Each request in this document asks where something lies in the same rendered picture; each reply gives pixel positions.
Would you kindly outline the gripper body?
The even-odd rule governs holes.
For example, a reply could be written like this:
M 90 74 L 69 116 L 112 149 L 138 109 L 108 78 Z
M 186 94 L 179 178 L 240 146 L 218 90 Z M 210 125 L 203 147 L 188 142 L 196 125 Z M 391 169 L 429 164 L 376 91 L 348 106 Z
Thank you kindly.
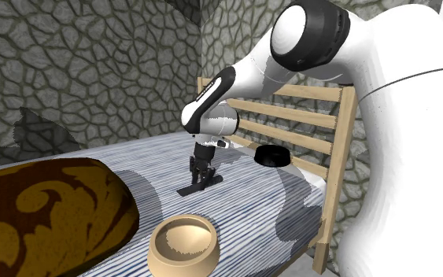
M 199 143 L 195 143 L 194 146 L 194 157 L 199 160 L 203 160 L 203 161 L 207 161 L 210 162 L 216 152 L 216 147 L 215 146 L 203 146 Z

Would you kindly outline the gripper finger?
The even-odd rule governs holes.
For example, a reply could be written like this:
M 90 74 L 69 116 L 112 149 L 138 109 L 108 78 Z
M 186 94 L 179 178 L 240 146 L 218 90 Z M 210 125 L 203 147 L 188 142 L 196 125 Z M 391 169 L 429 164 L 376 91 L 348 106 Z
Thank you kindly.
M 201 189 L 205 189 L 212 183 L 212 178 L 215 174 L 215 169 L 210 167 L 210 163 L 201 160 L 200 163 L 200 176 L 201 176 Z
M 199 169 L 198 169 L 198 162 L 194 156 L 190 157 L 190 172 L 192 174 L 192 184 L 198 183 L 199 178 Z

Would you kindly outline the brown yellow patterned pillow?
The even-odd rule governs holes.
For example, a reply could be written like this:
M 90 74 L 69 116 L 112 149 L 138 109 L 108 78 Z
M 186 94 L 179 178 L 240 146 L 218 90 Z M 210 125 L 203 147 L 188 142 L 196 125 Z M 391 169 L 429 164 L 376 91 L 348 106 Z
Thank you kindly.
M 76 277 L 129 242 L 139 213 L 122 179 L 91 158 L 0 170 L 0 277 Z

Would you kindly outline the wooden bed with striped cover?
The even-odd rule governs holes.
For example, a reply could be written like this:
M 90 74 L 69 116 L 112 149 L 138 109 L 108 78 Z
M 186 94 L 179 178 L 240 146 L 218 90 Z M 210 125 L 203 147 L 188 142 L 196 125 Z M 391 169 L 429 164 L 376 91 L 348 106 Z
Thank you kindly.
M 223 181 L 182 197 L 176 191 L 190 185 L 195 141 L 182 128 L 180 113 L 197 92 L 162 80 L 152 88 L 72 81 L 63 92 L 37 79 L 5 81 L 0 111 L 9 127 L 0 167 L 90 157 L 114 171 L 135 198 L 137 233 L 83 277 L 152 277 L 151 234 L 179 214 L 203 216 L 215 227 L 220 259 L 212 277 L 272 277 L 326 224 L 327 185 L 348 164 L 339 153 L 353 129 L 339 129 L 338 121 L 351 90 L 286 85 L 267 98 L 234 102 L 240 127 L 212 159 Z M 290 164 L 258 164 L 254 155 L 261 145 L 287 148 Z

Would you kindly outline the beige bowl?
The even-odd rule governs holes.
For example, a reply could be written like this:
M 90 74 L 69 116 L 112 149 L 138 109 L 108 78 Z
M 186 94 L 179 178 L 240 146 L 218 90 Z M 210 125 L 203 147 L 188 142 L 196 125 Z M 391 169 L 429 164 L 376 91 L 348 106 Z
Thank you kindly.
M 219 258 L 220 244 L 212 223 L 199 215 L 183 214 L 154 229 L 147 264 L 153 277 L 208 277 Z

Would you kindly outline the black flat remote control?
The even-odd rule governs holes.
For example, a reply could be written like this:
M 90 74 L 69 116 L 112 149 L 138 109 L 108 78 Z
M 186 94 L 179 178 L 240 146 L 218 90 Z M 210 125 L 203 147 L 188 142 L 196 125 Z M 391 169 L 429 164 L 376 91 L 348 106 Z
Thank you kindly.
M 191 184 L 187 187 L 178 189 L 176 192 L 182 196 L 185 197 L 187 195 L 196 193 L 198 191 L 202 191 L 207 187 L 211 187 L 213 185 L 216 185 L 217 183 L 221 183 L 223 181 L 223 177 L 221 175 L 214 175 L 212 178 L 203 179 L 202 181 L 199 181 L 198 183 Z

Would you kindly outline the black bowl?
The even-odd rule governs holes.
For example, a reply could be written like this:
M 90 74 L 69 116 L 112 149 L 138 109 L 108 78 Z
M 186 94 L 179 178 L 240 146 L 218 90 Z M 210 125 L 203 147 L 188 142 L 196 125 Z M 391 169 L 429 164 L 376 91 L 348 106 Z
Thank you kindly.
M 278 145 L 261 145 L 256 148 L 254 160 L 271 168 L 286 167 L 291 162 L 290 151 Z

